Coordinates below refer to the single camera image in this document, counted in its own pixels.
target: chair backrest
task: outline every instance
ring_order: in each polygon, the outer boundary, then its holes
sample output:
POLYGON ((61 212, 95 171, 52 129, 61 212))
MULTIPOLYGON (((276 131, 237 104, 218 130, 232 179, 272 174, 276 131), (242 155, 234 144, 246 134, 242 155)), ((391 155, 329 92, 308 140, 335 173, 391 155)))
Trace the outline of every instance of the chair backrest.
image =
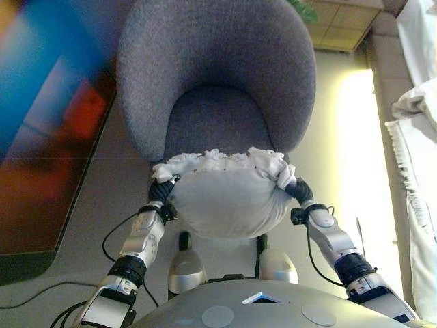
POLYGON ((138 0, 117 65, 128 128, 152 161, 163 156, 177 99, 200 85, 246 92, 262 110, 278 151, 302 139, 311 117, 313 48, 286 0, 138 0))

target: chair seat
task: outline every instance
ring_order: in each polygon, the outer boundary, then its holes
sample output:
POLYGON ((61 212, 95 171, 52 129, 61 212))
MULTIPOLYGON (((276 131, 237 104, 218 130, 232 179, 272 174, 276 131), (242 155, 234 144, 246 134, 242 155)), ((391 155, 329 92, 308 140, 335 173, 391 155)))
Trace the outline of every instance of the chair seat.
POLYGON ((274 149, 255 101, 234 88, 203 86, 176 102, 167 128, 164 158, 213 148, 234 154, 251 146, 274 149))

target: cabinet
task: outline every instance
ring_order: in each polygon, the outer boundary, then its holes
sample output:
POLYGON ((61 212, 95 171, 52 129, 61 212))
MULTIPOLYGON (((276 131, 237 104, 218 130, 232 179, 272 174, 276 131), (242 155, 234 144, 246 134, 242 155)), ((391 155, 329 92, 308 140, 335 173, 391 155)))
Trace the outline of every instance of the cabinet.
POLYGON ((308 0, 318 15, 307 24, 314 48, 353 51, 384 9, 381 0, 308 0))

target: cable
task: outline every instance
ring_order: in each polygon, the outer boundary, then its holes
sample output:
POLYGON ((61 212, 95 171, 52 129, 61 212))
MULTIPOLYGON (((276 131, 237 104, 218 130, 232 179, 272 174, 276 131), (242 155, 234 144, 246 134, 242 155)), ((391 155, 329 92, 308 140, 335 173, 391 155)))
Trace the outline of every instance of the cable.
POLYGON ((84 302, 77 303, 76 305, 73 305, 72 307, 70 307, 70 311, 69 311, 69 312, 64 316, 64 319, 63 319, 62 322, 61 322, 61 327, 60 327, 60 328, 64 328, 64 326, 65 326, 66 323, 67 323, 68 318, 69 318, 69 317, 71 316, 71 314, 75 311, 75 309, 81 307, 82 305, 85 305, 86 303, 87 303, 87 302, 84 301, 84 302))
MULTIPOLYGON (((119 224, 117 224, 117 226, 115 227, 115 228, 113 228, 106 236, 105 236, 105 238, 103 239, 103 242, 102 242, 102 249, 103 249, 103 254, 110 260, 110 261, 112 261, 112 262, 115 262, 115 258, 113 258, 112 256, 110 256, 109 254, 108 254, 108 252, 107 252, 107 250, 106 250, 106 241, 107 241, 107 239, 109 238, 109 236, 110 235, 112 235, 112 233, 114 232, 114 231, 116 231, 116 229, 118 229, 118 228, 120 228, 122 225, 124 225, 127 221, 129 221, 130 219, 132 219, 135 215, 137 215, 136 213, 135 214, 132 214, 131 216, 129 216, 127 219, 125 219, 125 220, 123 220, 121 223, 119 223, 119 224)), ((153 295, 151 294, 151 292, 147 289, 147 286, 145 285, 145 282, 144 282, 144 280, 143 280, 143 286, 144 286, 144 289, 145 289, 145 292, 150 296, 150 298, 152 299, 152 301, 153 301, 153 303, 155 303, 155 306, 157 307, 157 308, 159 308, 159 304, 158 304, 158 302, 155 300, 155 298, 153 297, 153 295)))
POLYGON ((0 310, 7 310, 7 309, 16 309, 16 308, 19 308, 20 306, 22 306, 22 305, 24 305, 24 304, 27 304, 27 303, 30 302, 31 300, 33 300, 33 299, 35 299, 36 297, 40 296, 43 292, 46 292, 47 290, 52 289, 52 288, 54 288, 54 287, 58 287, 58 286, 60 286, 60 285, 66 285, 66 284, 69 284, 69 285, 77 285, 77 286, 97 287, 97 285, 86 284, 86 283, 82 283, 82 282, 59 282, 58 284, 55 284, 55 285, 49 286, 49 287, 47 287, 47 288, 45 288, 45 289, 43 289, 43 290, 37 292, 37 293, 34 294, 34 296, 32 296, 30 299, 28 299, 28 300, 26 300, 26 301, 24 301, 24 302, 22 302, 22 303, 20 303, 20 304, 17 304, 17 305, 11 305, 11 306, 0 306, 0 310))
MULTIPOLYGON (((73 311, 75 311, 75 309, 81 307, 82 305, 85 305, 86 303, 87 303, 87 301, 84 301, 84 302, 80 302, 80 303, 74 304, 73 306, 70 306, 67 310, 63 311, 59 316, 56 317, 56 319, 55 319, 55 320, 52 322, 52 324, 50 325, 50 328, 55 328, 55 325, 57 324, 57 322, 58 322, 59 320, 61 320, 61 318, 62 318, 63 316, 66 315, 66 318, 68 318, 68 316, 71 315, 71 313, 72 313, 73 311)), ((65 325, 65 322, 66 322, 66 321, 67 321, 67 319, 62 320, 61 327, 63 327, 63 326, 65 325)))
POLYGON ((115 262, 115 258, 113 258, 112 256, 110 256, 108 253, 107 253, 107 250, 106 250, 106 241, 107 241, 107 239, 109 238, 109 236, 110 235, 112 235, 112 233, 114 232, 114 231, 116 231, 116 229, 118 229, 118 228, 120 228, 122 225, 124 225, 127 221, 129 221, 130 219, 132 219, 135 215, 137 215, 136 213, 135 214, 132 214, 131 216, 129 216, 127 219, 125 219, 125 220, 123 220, 121 223, 119 223, 119 224, 117 224, 117 226, 115 227, 115 228, 113 228, 106 236, 105 236, 105 238, 103 239, 103 242, 102 242, 102 249, 103 249, 103 254, 108 258, 108 260, 110 260, 110 261, 112 261, 112 262, 115 262))
POLYGON ((147 289, 147 287, 145 286, 145 282, 144 282, 144 280, 143 280, 143 286, 144 286, 145 292, 150 296, 150 298, 152 299, 153 303, 155 303, 155 306, 156 306, 157 308, 159 308, 159 304, 158 304, 158 302, 155 300, 155 298, 153 297, 153 295, 151 294, 151 292, 150 292, 150 291, 147 289))
POLYGON ((322 277, 323 279, 327 280, 328 282, 336 285, 336 286, 344 287, 343 284, 340 284, 339 282, 335 282, 334 280, 331 280, 328 277, 324 276, 323 273, 321 273, 319 271, 319 269, 316 267, 316 265, 314 263, 314 259, 313 259, 313 254, 311 253, 311 243, 310 243, 310 240, 309 240, 309 227, 307 227, 307 242, 308 242, 309 259, 311 260, 311 263, 312 263, 315 271, 319 274, 319 276, 322 277))

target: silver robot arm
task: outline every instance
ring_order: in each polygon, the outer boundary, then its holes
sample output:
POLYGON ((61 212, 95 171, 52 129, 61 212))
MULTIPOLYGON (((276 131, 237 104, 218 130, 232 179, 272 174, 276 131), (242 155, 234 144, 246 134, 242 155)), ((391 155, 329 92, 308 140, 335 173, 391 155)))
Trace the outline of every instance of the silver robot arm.
POLYGON ((161 208, 170 194, 175 176, 153 184, 150 202, 141 208, 119 257, 74 321, 73 327, 125 328, 135 319, 133 305, 147 268, 155 261, 164 234, 161 208))
POLYGON ((292 211, 293 224, 305 224, 310 238, 346 288, 349 300, 401 323, 418 319, 411 307, 393 292, 376 268, 358 253, 354 243, 323 204, 318 204, 301 178, 286 191, 301 206, 292 211))

